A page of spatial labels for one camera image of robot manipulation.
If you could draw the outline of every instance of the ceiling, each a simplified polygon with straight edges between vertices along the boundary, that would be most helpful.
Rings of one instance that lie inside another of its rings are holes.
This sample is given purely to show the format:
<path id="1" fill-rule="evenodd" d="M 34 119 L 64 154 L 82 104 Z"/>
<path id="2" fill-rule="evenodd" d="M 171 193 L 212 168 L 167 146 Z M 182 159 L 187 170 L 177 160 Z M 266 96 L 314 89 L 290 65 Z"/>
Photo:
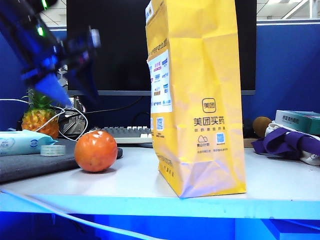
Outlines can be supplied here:
<path id="1" fill-rule="evenodd" d="M 65 27 L 67 25 L 67 0 L 58 0 L 55 5 L 41 13 L 41 18 L 48 27 Z"/>
<path id="2" fill-rule="evenodd" d="M 303 4 L 302 0 L 281 0 L 274 1 L 279 3 L 272 3 L 272 0 L 257 0 L 256 4 L 256 16 L 257 20 L 266 20 L 266 19 L 282 19 L 285 17 L 291 10 L 297 7 L 297 11 L 288 17 L 288 19 L 309 19 L 309 0 L 305 0 Z M 317 0 L 316 12 L 319 16 L 320 12 L 320 0 Z"/>
<path id="3" fill-rule="evenodd" d="M 292 9 L 299 4 L 301 5 L 299 3 L 301 0 L 278 0 L 276 1 L 278 3 L 272 3 L 272 1 L 275 0 L 257 0 L 257 20 L 282 19 Z M 316 8 L 317 16 L 320 17 L 320 3 L 317 4 Z M 41 13 L 41 17 L 48 27 L 65 27 L 67 25 L 67 0 L 58 0 L 54 6 Z M 309 0 L 289 17 L 289 19 L 308 18 L 310 18 Z"/>

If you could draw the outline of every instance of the yellow paper bag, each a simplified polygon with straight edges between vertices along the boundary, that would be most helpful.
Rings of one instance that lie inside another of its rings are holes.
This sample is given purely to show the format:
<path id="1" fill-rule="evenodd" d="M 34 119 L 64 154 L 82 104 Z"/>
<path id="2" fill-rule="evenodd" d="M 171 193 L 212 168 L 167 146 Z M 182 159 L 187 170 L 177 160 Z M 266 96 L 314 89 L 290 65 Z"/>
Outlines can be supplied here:
<path id="1" fill-rule="evenodd" d="M 152 0 L 145 9 L 151 131 L 181 198 L 246 191 L 234 0 Z"/>

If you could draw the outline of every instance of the sticker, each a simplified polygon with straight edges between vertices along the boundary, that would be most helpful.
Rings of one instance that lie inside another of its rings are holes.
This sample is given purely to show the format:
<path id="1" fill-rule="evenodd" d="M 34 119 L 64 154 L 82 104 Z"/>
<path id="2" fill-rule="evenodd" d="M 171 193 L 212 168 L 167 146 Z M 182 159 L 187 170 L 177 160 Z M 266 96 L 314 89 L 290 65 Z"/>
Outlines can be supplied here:
<path id="1" fill-rule="evenodd" d="M 145 8 L 145 24 L 147 24 L 150 20 L 150 18 L 153 16 L 154 14 L 154 9 L 152 7 L 152 2 L 150 1 L 148 6 L 146 6 Z"/>
<path id="2" fill-rule="evenodd" d="M 170 93 L 169 51 L 148 62 L 151 80 L 151 113 L 172 112 Z"/>
<path id="3" fill-rule="evenodd" d="M 156 118 L 156 129 L 158 131 L 162 131 L 164 129 L 164 118 L 163 117 L 157 117 Z"/>

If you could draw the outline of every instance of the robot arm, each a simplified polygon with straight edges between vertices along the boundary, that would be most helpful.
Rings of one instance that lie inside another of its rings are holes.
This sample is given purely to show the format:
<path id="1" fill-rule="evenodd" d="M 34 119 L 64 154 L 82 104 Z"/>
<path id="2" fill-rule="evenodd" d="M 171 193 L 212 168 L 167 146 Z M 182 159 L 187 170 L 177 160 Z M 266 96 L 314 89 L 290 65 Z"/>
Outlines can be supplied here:
<path id="1" fill-rule="evenodd" d="M 69 80 L 94 99 L 97 91 L 91 74 L 92 58 L 100 47 L 99 32 L 58 41 L 40 17 L 57 0 L 0 0 L 0 32 L 23 64 L 24 83 L 63 105 L 70 103 L 56 72 L 68 64 Z"/>

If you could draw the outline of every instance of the black cable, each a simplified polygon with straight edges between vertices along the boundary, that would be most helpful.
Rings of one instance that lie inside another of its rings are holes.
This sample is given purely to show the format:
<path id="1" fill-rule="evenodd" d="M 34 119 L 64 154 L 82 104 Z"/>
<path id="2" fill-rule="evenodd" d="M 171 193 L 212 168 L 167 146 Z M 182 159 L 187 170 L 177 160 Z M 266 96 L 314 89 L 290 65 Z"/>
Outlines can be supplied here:
<path id="1" fill-rule="evenodd" d="M 122 110 L 122 109 L 127 109 L 127 108 L 131 107 L 132 105 L 135 105 L 135 104 L 137 104 L 138 102 L 140 102 L 143 98 L 144 98 L 144 96 L 141 96 L 138 100 L 134 101 L 133 103 L 130 103 L 130 104 L 127 105 L 127 106 L 122 106 L 122 107 L 113 108 L 113 109 L 104 109 L 104 110 L 97 110 L 97 111 L 87 111 L 87 112 L 82 112 L 82 114 L 88 115 L 88 114 L 95 114 L 95 113 L 102 113 L 102 112 L 111 112 L 111 111 L 118 111 L 118 110 Z M 76 110 L 73 110 L 73 109 L 66 109 L 66 111 L 77 112 Z M 68 117 L 66 117 L 66 118 L 64 118 L 64 119 L 59 120 L 59 123 L 66 122 L 66 121 L 68 121 L 70 118 L 74 118 L 74 117 L 77 117 L 77 116 L 81 116 L 81 114 L 78 113 L 78 114 L 73 114 L 73 115 L 71 115 L 71 116 L 68 116 Z"/>
<path id="2" fill-rule="evenodd" d="M 133 119 L 132 119 L 132 121 L 131 121 L 131 126 L 135 126 L 135 122 L 136 122 L 137 118 L 138 118 L 140 115 L 142 115 L 142 114 L 146 114 L 146 115 L 148 115 L 148 116 L 150 117 L 150 113 L 149 113 L 149 112 L 146 112 L 146 111 L 139 112 L 138 114 L 136 114 L 136 115 L 133 117 Z"/>
<path id="3" fill-rule="evenodd" d="M 69 219 L 69 221 L 74 225 L 77 231 L 80 230 L 83 234 L 86 234 L 86 231 L 82 228 L 82 226 L 78 222 L 71 219 Z"/>

